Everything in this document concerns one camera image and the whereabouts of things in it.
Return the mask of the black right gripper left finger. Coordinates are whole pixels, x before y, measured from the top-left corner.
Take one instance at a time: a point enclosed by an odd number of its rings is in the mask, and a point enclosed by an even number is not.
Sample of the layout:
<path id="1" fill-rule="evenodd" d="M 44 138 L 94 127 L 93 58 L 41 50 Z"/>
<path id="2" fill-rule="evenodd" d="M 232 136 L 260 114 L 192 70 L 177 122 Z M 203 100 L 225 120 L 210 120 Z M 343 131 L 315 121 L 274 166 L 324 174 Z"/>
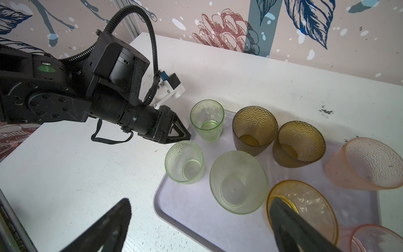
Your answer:
<path id="1" fill-rule="evenodd" d="M 123 198 L 63 252 L 121 252 L 131 219 L 131 205 Z"/>

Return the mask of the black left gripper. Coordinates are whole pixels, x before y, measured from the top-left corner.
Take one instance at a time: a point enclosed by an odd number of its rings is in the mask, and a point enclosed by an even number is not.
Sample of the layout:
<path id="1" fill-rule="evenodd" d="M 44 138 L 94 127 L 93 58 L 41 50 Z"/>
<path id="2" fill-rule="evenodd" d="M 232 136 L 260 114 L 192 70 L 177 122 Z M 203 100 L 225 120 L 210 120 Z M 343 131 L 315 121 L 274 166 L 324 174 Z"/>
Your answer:
<path id="1" fill-rule="evenodd" d="M 147 132 L 138 133 L 138 136 L 160 144 L 177 143 L 191 139 L 192 135 L 170 107 L 161 106 L 153 119 Z"/>

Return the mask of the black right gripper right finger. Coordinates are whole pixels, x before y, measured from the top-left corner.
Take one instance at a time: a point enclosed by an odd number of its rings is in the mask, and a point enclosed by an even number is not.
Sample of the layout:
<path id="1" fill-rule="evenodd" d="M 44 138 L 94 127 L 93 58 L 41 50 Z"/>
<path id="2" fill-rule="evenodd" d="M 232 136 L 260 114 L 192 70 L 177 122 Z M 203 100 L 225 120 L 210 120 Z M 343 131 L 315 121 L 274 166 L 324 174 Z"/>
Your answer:
<path id="1" fill-rule="evenodd" d="M 339 249 L 276 197 L 269 209 L 276 245 L 280 252 L 338 252 Z"/>

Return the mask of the light green textured glass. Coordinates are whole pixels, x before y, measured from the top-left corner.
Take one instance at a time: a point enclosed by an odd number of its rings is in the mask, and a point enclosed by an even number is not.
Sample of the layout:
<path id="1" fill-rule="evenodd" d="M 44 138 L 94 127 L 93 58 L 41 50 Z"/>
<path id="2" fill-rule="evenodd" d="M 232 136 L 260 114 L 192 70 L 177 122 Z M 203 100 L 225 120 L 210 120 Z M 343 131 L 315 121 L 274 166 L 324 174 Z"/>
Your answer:
<path id="1" fill-rule="evenodd" d="M 167 176 L 181 184 L 194 184 L 204 174 L 205 160 L 202 149 L 192 141 L 181 141 L 174 144 L 165 157 Z"/>

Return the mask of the light green short glass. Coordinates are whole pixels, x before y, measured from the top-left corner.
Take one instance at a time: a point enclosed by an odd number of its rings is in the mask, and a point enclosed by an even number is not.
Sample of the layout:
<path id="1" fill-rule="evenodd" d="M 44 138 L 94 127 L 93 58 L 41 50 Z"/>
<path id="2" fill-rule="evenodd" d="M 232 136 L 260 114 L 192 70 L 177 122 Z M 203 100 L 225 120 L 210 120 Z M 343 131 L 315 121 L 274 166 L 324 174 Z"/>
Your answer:
<path id="1" fill-rule="evenodd" d="M 225 111 L 222 105 L 211 99 L 198 102 L 190 113 L 190 120 L 196 132 L 207 142 L 219 139 L 224 119 Z"/>

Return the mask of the amber textured glass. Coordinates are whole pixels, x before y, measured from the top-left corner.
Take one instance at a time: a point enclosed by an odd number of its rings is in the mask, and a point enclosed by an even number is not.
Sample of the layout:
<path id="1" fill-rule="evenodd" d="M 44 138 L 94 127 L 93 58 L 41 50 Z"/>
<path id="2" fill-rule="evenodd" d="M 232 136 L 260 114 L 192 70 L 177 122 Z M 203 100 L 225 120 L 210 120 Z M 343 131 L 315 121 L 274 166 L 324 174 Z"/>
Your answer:
<path id="1" fill-rule="evenodd" d="M 298 180 L 285 180 L 276 184 L 267 199 L 266 209 L 270 225 L 273 218 L 269 210 L 275 198 L 283 200 L 333 245 L 337 244 L 337 218 L 327 199 L 317 189 Z"/>

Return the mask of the yellow clear glass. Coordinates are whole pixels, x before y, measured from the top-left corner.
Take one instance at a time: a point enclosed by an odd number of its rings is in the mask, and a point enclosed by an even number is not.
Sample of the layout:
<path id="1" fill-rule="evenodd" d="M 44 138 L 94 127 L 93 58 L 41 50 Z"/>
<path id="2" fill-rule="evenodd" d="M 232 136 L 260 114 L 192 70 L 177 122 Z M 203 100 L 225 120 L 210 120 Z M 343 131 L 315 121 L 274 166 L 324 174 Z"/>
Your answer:
<path id="1" fill-rule="evenodd" d="M 278 122 L 267 109 L 248 106 L 235 114 L 232 130 L 236 150 L 257 156 L 274 141 Z"/>

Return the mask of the pale green tall glass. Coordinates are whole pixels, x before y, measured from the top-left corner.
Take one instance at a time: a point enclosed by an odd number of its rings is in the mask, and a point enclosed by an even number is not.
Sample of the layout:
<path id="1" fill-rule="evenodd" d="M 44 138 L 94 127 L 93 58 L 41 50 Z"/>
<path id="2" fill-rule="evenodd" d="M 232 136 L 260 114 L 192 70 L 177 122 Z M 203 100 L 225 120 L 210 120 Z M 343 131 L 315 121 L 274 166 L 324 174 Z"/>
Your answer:
<path id="1" fill-rule="evenodd" d="M 236 150 L 215 160 L 209 174 L 209 185 L 217 203 L 237 215 L 256 211 L 269 193 L 268 178 L 259 161 Z"/>

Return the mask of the pink smooth glass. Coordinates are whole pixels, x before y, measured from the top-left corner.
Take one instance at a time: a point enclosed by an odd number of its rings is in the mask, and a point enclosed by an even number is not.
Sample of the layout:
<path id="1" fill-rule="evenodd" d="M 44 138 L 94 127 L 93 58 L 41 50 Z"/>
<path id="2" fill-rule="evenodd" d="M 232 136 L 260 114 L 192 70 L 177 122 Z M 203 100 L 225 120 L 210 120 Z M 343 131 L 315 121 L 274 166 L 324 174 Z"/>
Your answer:
<path id="1" fill-rule="evenodd" d="M 341 227 L 337 248 L 342 252 L 402 252 L 403 238 L 380 225 Z"/>

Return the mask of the brown tall glass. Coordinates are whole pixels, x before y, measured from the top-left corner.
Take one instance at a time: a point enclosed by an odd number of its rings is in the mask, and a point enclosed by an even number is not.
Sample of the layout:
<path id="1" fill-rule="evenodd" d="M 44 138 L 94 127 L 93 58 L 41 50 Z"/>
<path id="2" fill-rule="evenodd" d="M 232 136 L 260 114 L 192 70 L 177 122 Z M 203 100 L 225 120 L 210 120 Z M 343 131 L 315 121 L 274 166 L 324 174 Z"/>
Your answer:
<path id="1" fill-rule="evenodd" d="M 290 121 L 278 131 L 273 142 L 274 160 L 285 168 L 300 168 L 320 160 L 326 152 L 321 132 L 309 123 Z"/>

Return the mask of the pink textured glass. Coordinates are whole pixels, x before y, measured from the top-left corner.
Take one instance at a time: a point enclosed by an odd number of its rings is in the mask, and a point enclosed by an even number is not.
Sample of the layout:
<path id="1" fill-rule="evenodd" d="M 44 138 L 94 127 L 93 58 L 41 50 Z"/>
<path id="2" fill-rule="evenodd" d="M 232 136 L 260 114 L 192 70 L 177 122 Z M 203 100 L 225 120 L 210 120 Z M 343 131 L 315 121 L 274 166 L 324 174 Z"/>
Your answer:
<path id="1" fill-rule="evenodd" d="M 380 141 L 354 138 L 329 158 L 324 173 L 332 183 L 346 189 L 398 189 L 403 185 L 403 159 Z"/>

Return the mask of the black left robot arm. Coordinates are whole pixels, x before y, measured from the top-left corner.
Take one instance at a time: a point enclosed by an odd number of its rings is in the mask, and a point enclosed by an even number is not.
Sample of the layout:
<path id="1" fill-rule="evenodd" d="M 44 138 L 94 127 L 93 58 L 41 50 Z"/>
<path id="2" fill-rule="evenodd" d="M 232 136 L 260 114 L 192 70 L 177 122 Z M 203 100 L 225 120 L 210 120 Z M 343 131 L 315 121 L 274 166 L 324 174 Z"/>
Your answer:
<path id="1" fill-rule="evenodd" d="M 154 108 L 153 95 L 140 99 L 149 60 L 129 44 L 100 32 L 82 67 L 49 54 L 1 46 L 1 121 L 9 124 L 88 118 L 118 125 L 129 135 L 161 144 L 189 140 L 191 134 L 168 106 Z"/>

